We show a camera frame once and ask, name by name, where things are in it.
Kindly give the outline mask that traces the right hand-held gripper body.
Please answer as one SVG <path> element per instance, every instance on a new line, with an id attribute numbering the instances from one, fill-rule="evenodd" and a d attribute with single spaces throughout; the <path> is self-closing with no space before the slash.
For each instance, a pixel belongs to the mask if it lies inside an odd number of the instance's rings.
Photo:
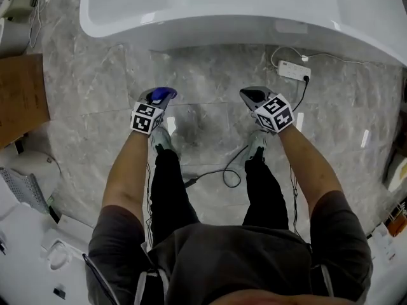
<path id="1" fill-rule="evenodd" d="M 254 113 L 263 128 L 275 133 L 281 132 L 294 121 L 291 106 L 282 94 L 267 100 Z"/>

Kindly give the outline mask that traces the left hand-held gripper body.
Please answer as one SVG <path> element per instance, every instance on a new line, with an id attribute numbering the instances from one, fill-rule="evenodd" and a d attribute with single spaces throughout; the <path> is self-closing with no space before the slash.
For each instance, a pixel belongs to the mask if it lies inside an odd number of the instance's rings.
<path id="1" fill-rule="evenodd" d="M 133 131 L 151 135 L 152 131 L 161 123 L 164 111 L 162 102 L 143 104 L 138 99 L 131 112 L 130 128 Z"/>

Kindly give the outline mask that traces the blue bottle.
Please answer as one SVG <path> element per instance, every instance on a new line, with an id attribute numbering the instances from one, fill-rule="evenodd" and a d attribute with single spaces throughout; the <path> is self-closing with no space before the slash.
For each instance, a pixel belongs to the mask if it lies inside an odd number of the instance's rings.
<path id="1" fill-rule="evenodd" d="M 170 99 L 175 98 L 177 96 L 177 91 L 173 88 L 162 86 L 154 88 L 149 99 L 152 103 L 158 104 L 168 96 Z"/>

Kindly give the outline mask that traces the white bathtub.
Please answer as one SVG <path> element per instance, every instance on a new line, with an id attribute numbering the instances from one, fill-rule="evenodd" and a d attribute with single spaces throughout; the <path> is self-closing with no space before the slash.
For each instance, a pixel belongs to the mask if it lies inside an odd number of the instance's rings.
<path id="1" fill-rule="evenodd" d="M 86 34 L 164 51 L 267 44 L 407 66 L 405 0 L 80 0 Z"/>

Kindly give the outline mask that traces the person's left forearm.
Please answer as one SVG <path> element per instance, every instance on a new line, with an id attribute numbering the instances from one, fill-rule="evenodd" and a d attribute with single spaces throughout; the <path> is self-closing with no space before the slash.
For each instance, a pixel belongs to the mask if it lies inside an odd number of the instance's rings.
<path id="1" fill-rule="evenodd" d="M 148 136 L 133 131 L 121 148 L 107 178 L 102 206 L 122 207 L 138 219 L 142 204 L 148 160 Z"/>

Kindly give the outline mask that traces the person's right forearm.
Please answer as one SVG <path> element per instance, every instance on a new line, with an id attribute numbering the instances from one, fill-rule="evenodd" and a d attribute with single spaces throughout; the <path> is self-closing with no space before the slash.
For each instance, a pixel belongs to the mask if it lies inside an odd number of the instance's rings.
<path id="1" fill-rule="evenodd" d="M 325 194 L 341 191 L 341 184 L 325 157 L 294 125 L 282 130 L 279 138 L 312 213 Z"/>

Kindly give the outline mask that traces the grey marble floor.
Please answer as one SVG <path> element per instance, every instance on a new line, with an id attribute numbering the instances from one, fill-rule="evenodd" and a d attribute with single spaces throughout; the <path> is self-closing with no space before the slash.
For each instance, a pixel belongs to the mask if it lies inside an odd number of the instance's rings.
<path id="1" fill-rule="evenodd" d="M 275 46 L 204 46 L 154 53 L 88 37 L 79 0 L 42 2 L 34 22 L 34 52 L 43 55 L 49 122 L 24 147 L 58 162 L 62 178 L 54 207 L 94 225 L 107 175 L 129 134 L 141 91 L 178 92 L 164 125 L 181 168 L 200 180 L 188 189 L 199 219 L 240 224 L 249 201 L 240 150 L 256 129 L 239 97 L 246 86 L 267 86 L 304 114 L 303 133 L 329 161 L 366 232 L 407 195 L 407 180 L 388 191 L 382 179 L 396 131 L 403 70 L 348 63 L 310 51 L 308 87 L 282 78 L 278 60 L 300 62 L 302 50 Z"/>

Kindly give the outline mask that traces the person's left shoe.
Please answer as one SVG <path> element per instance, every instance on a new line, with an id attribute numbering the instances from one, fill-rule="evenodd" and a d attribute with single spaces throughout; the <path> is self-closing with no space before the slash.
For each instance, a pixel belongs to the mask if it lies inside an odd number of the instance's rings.
<path id="1" fill-rule="evenodd" d="M 156 154 L 160 154 L 165 150 L 175 152 L 171 137 L 168 131 L 162 126 L 159 126 L 153 130 L 152 134 L 150 135 L 150 144 Z"/>

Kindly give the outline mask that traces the person's right shoe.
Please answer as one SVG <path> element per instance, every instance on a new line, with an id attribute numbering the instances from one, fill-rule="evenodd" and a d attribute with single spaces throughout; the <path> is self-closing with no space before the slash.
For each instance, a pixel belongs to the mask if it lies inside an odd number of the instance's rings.
<path id="1" fill-rule="evenodd" d="M 256 130 L 249 136 L 247 160 L 253 158 L 264 161 L 264 152 L 267 148 L 268 133 L 263 130 Z"/>

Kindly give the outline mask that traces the person's leg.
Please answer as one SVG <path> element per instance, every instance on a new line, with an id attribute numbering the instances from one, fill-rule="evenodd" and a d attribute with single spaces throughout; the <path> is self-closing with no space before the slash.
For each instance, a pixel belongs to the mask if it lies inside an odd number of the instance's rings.
<path id="1" fill-rule="evenodd" d="M 178 155 L 161 144 L 156 146 L 156 151 L 150 195 L 153 245 L 177 229 L 199 223 L 184 186 Z"/>
<path id="2" fill-rule="evenodd" d="M 286 202 L 277 179 L 265 163 L 264 147 L 255 148 L 245 162 L 249 208 L 243 225 L 268 229 L 289 229 Z"/>

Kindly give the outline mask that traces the white perforated panel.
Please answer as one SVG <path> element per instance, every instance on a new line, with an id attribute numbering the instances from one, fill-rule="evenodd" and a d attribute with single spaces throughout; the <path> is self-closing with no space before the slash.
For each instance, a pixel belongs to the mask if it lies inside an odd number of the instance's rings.
<path id="1" fill-rule="evenodd" d="M 34 174 L 22 175 L 10 168 L 0 167 L 0 176 L 19 202 L 42 214 L 49 213 L 49 206 Z"/>

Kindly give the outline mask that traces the white open toilet bowl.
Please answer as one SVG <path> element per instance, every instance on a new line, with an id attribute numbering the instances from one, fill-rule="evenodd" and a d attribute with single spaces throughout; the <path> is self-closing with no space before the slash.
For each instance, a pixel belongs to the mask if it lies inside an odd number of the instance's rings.
<path id="1" fill-rule="evenodd" d="M 30 25 L 0 18 L 0 58 L 21 55 L 29 44 Z"/>

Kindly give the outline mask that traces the person's grey t-shirt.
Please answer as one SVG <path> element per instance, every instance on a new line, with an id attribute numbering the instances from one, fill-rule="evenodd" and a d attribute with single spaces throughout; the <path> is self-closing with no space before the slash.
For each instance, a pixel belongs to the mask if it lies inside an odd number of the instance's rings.
<path id="1" fill-rule="evenodd" d="M 363 303 L 371 284 L 371 250 L 343 193 L 316 204 L 311 242 L 283 229 L 191 224 L 149 252 L 139 220 L 117 206 L 102 209 L 86 269 L 92 305 L 134 305 L 141 273 L 159 268 L 169 286 L 146 283 L 150 305 L 208 305 L 238 290 L 335 296 Z"/>

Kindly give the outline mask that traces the beige waste bin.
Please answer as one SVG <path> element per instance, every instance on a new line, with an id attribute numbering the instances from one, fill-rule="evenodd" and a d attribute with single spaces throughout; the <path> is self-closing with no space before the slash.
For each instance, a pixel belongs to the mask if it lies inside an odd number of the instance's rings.
<path id="1" fill-rule="evenodd" d="M 27 17 L 35 9 L 38 0 L 3 0 L 0 18 Z"/>

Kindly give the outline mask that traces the white toilet seat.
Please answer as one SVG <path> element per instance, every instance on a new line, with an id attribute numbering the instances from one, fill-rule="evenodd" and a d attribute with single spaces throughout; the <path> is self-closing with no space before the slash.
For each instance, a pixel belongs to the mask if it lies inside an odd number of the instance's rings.
<path id="1" fill-rule="evenodd" d="M 82 260 L 82 254 L 88 252 L 85 241 L 54 229 L 45 233 L 41 248 L 41 258 L 51 272 L 64 270 L 74 257 Z"/>

